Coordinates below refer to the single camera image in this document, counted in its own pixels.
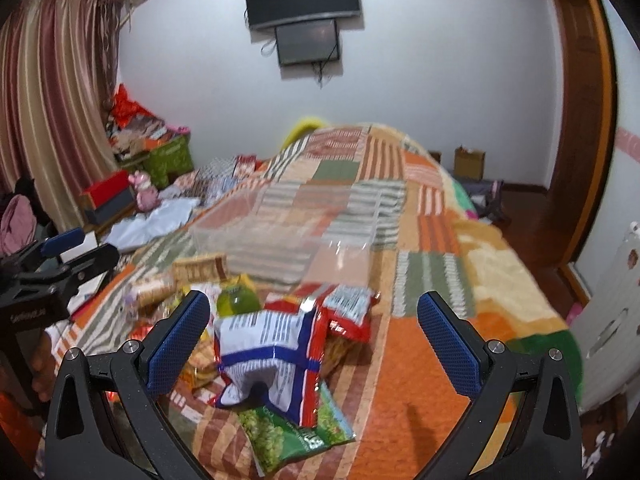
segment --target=pink plush toy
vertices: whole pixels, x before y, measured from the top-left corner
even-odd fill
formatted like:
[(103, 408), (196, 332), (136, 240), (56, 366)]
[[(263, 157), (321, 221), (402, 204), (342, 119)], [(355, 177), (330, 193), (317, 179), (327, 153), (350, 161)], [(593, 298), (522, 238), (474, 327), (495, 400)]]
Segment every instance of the pink plush toy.
[(129, 175), (129, 182), (136, 191), (136, 203), (140, 211), (147, 213), (160, 205), (158, 190), (151, 184), (151, 177), (146, 171), (136, 171)]

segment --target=blue gripper pad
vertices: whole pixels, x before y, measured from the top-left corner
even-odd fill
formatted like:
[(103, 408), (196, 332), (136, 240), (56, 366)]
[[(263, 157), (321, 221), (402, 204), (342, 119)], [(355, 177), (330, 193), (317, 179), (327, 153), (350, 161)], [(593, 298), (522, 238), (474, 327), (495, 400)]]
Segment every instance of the blue gripper pad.
[[(188, 302), (186, 308), (175, 320), (174, 315), (180, 315), (179, 311), (185, 302)], [(174, 314), (163, 320), (172, 322), (173, 326), (148, 361), (146, 390), (152, 399), (171, 392), (182, 367), (206, 329), (209, 316), (207, 297), (201, 292), (192, 291), (182, 300)]]
[(77, 227), (45, 240), (40, 247), (40, 254), (44, 258), (53, 258), (77, 247), (82, 242), (84, 242), (84, 231), (81, 227)]
[(456, 392), (475, 399), (482, 388), (478, 360), (427, 293), (418, 300), (418, 323)]

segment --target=smaller monitor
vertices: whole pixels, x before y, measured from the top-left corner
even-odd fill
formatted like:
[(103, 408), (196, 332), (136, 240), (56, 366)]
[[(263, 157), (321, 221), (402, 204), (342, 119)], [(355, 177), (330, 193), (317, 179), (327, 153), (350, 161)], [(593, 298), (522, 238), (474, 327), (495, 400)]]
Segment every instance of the smaller monitor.
[(280, 66), (340, 59), (335, 20), (314, 20), (276, 27)]

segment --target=pink stripe on wall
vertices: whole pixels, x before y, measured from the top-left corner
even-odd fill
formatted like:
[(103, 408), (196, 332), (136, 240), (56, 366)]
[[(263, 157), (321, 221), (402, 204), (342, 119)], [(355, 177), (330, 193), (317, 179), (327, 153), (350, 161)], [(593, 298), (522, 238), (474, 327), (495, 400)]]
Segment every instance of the pink stripe on wall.
[(616, 148), (640, 162), (640, 137), (636, 134), (619, 127), (616, 130)]

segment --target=metal screw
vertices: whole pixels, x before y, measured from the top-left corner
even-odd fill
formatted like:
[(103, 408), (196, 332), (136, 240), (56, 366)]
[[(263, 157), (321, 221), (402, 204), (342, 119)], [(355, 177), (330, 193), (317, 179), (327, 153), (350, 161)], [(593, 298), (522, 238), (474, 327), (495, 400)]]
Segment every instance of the metal screw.
[(561, 361), (562, 352), (559, 351), (557, 348), (552, 348), (551, 350), (549, 350), (549, 357), (551, 357), (554, 361)]
[(73, 361), (79, 355), (80, 355), (80, 349), (76, 348), (76, 347), (73, 347), (73, 348), (70, 348), (69, 350), (66, 351), (65, 359), (67, 361)]
[(133, 354), (138, 351), (138, 348), (140, 348), (140, 341), (136, 341), (135, 339), (129, 339), (122, 345), (125, 354)]
[(498, 341), (497, 339), (491, 339), (491, 341), (487, 343), (487, 346), (489, 347), (489, 350), (491, 350), (491, 352), (493, 352), (494, 354), (501, 354), (502, 352), (504, 352), (504, 343), (502, 341)]

